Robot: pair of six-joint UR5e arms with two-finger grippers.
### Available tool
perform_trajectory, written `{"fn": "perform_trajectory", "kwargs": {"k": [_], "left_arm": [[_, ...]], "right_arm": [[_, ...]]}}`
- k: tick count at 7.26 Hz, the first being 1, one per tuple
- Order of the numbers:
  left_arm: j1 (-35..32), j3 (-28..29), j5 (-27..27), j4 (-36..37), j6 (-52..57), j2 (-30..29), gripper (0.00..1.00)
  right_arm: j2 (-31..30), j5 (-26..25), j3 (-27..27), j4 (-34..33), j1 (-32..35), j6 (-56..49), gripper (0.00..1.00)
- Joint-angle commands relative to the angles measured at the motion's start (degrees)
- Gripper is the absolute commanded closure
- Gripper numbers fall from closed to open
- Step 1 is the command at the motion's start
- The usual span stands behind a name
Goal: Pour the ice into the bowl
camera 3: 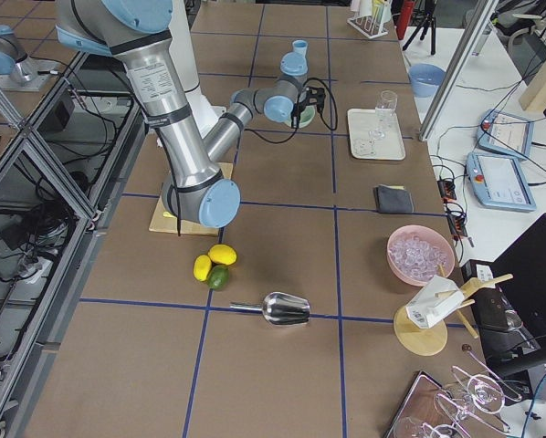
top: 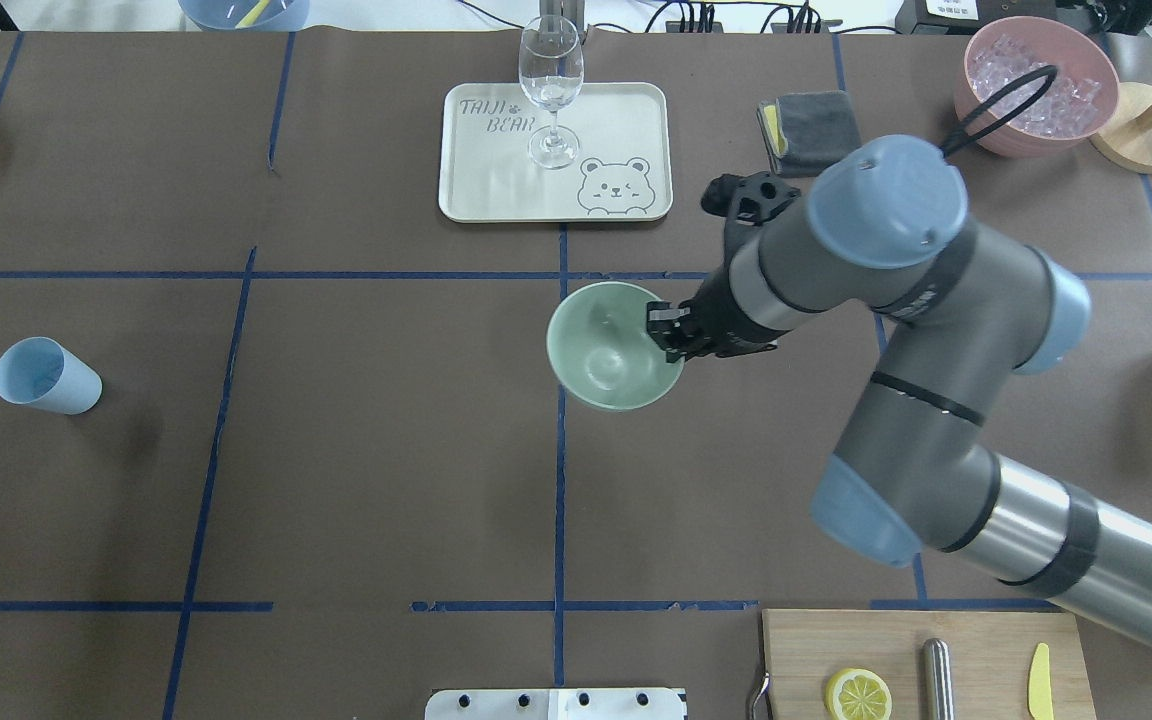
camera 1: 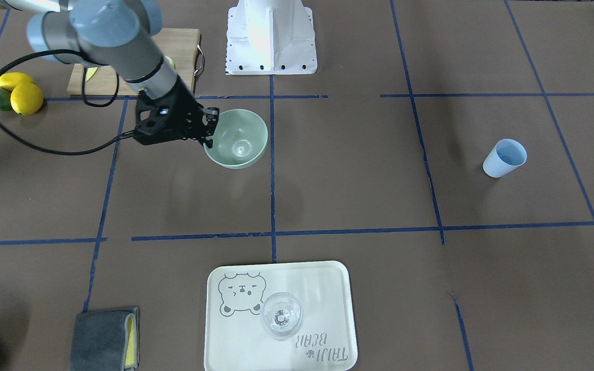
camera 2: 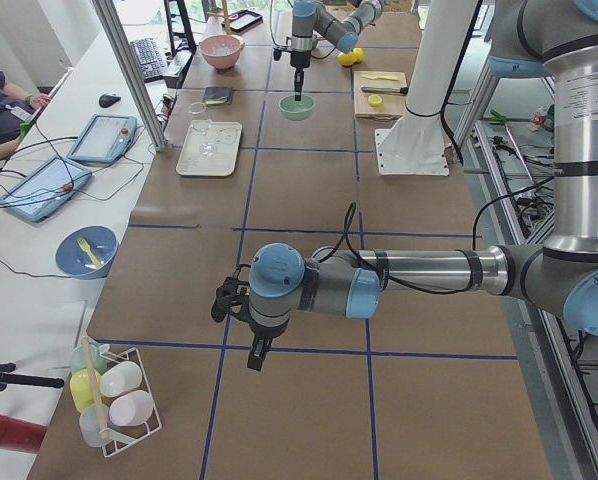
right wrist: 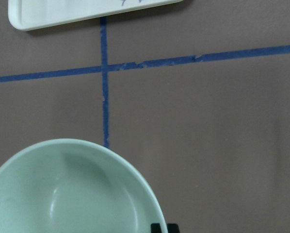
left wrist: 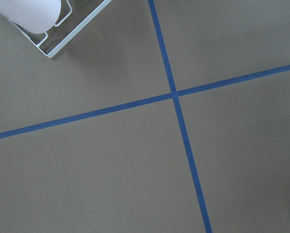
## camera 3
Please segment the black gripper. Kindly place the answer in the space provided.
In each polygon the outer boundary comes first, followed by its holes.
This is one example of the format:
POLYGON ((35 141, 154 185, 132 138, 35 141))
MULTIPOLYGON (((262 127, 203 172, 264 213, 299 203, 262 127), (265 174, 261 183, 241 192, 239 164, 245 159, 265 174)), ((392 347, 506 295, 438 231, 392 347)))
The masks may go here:
POLYGON ((325 108, 325 99, 325 88, 306 87, 296 106, 297 118, 311 120, 315 114, 321 115, 325 108))

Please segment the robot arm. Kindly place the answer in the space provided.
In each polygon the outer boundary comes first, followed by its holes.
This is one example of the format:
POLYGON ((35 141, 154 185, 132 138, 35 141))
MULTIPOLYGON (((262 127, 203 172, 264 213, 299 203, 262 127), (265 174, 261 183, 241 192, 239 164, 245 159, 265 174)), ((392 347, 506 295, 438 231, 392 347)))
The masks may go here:
POLYGON ((169 52, 171 1, 58 1, 61 44, 118 59, 146 123, 161 141, 171 170, 163 205, 178 219, 222 228, 240 205, 237 185, 218 160, 245 128, 233 105, 203 136, 169 52))
POLYGON ((258 115, 268 120, 289 122, 292 129, 301 124, 304 111, 315 108, 322 113, 326 93, 308 84, 308 60, 305 48, 296 48, 280 61, 280 76, 271 88, 241 89, 204 138, 211 161, 219 161, 242 135, 249 122, 258 115))

